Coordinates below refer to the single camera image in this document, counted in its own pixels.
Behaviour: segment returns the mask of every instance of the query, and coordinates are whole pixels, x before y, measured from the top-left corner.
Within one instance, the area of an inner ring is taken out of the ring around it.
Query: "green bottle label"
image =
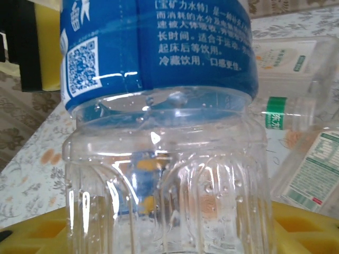
[[[283,130],[285,116],[285,97],[270,97],[266,109],[266,128],[272,130]]]

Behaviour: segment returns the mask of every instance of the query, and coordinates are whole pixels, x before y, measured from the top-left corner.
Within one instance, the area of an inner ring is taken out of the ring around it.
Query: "qr code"
[[[102,87],[99,79],[97,37],[82,42],[67,54],[68,86],[72,96]]]

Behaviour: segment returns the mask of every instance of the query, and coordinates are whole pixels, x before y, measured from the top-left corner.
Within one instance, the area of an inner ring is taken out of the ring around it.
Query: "nutrition label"
[[[319,135],[288,189],[289,200],[317,212],[339,184],[339,134]]]
[[[241,71],[231,49],[251,54],[249,26],[219,6],[198,1],[155,1],[160,66],[214,66]]]

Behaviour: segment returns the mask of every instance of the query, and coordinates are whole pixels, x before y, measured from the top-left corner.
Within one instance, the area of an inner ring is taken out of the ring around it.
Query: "table surface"
[[[339,7],[253,20],[252,29],[255,39],[339,37]],[[339,107],[338,85],[339,72],[322,120],[332,118]],[[74,121],[60,104],[0,174],[0,228],[65,206],[61,144],[74,129]],[[298,136],[291,131],[267,131],[270,176]]]

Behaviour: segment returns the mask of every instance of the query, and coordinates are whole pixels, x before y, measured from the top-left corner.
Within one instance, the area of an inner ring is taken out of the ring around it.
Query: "yellow object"
[[[42,90],[60,90],[60,13],[35,4],[35,18],[39,42]]]
[[[275,202],[273,212],[278,254],[339,253],[338,220]],[[3,229],[13,233],[0,242],[0,254],[67,253],[66,217],[61,208]]]

